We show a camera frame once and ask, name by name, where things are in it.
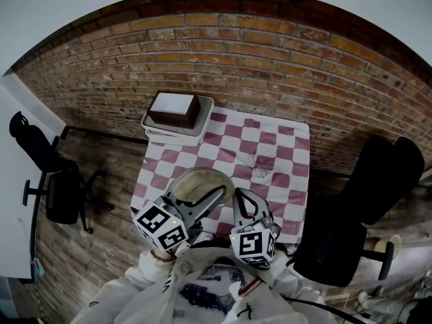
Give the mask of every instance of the checkered tablecloth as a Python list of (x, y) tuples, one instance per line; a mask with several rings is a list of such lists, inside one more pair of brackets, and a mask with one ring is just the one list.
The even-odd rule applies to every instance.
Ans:
[[(235, 187), (266, 198), (282, 228), (278, 242), (299, 243), (309, 178), (306, 124), (215, 107), (203, 142), (180, 146), (149, 142), (131, 207), (156, 200), (191, 167), (222, 171)], [(228, 235), (234, 226), (232, 201), (202, 220), (204, 230)]]

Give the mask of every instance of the hand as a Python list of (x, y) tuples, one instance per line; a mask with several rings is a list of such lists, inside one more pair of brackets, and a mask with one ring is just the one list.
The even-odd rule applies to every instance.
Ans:
[(156, 259), (159, 259), (159, 260), (164, 261), (164, 262), (170, 262), (173, 260), (173, 257), (169, 253), (158, 250), (157, 248), (152, 249), (151, 254)]

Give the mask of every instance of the black office chair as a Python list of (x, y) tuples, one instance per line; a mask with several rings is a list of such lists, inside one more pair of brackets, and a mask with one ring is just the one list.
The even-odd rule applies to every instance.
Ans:
[(312, 199), (306, 208), (302, 241), (290, 263), (301, 275), (331, 286), (347, 286), (360, 257), (383, 263), (379, 279), (392, 265), (394, 245), (384, 253), (363, 250), (365, 224), (379, 221), (419, 182), (424, 160), (407, 138), (393, 145), (383, 137), (367, 140), (344, 189)]
[[(105, 177), (105, 172), (97, 170), (83, 187), (84, 183), (78, 165), (68, 159), (64, 159), (55, 152), (41, 129), (29, 125), (27, 119), (16, 113), (9, 125), (10, 134), (16, 138), (17, 143), (27, 152), (38, 168), (46, 173), (54, 173), (49, 177), (48, 188), (38, 190), (30, 187), (30, 180), (26, 181), (23, 205), (27, 205), (28, 195), (46, 195), (47, 219), (56, 223), (75, 224), (78, 214), (81, 216), (82, 227), (88, 233), (93, 229), (87, 227), (85, 220), (85, 203), (95, 203), (88, 200), (86, 195), (91, 192), (91, 186), (97, 176)], [(107, 210), (113, 210), (113, 205), (98, 202)]]

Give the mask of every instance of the brown box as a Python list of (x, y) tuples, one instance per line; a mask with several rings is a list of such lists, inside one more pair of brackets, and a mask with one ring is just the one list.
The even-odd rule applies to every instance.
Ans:
[(159, 94), (161, 94), (161, 92), (157, 93), (157, 95), (151, 102), (150, 107), (147, 110), (148, 116), (150, 116), (155, 123), (169, 125), (169, 126), (183, 127), (183, 128), (194, 127), (196, 118), (198, 117), (198, 114), (201, 109), (200, 101), (198, 100), (198, 97), (196, 95), (194, 94), (190, 95), (193, 96), (193, 98), (190, 102), (186, 114), (177, 114), (177, 113), (167, 113), (162, 111), (151, 111), (152, 106), (154, 105)]

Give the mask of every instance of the beige bowl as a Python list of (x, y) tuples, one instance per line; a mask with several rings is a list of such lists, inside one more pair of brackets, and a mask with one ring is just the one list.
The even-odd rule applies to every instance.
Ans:
[(373, 248), (373, 250), (375, 252), (381, 252), (384, 253), (385, 252), (385, 248), (387, 246), (388, 242), (393, 242), (394, 245), (394, 251), (393, 251), (393, 260), (396, 259), (396, 257), (399, 255), (400, 249), (402, 247), (402, 239), (399, 235), (393, 235), (390, 240), (386, 240), (386, 239), (382, 239), (379, 240), (376, 244), (375, 247)]

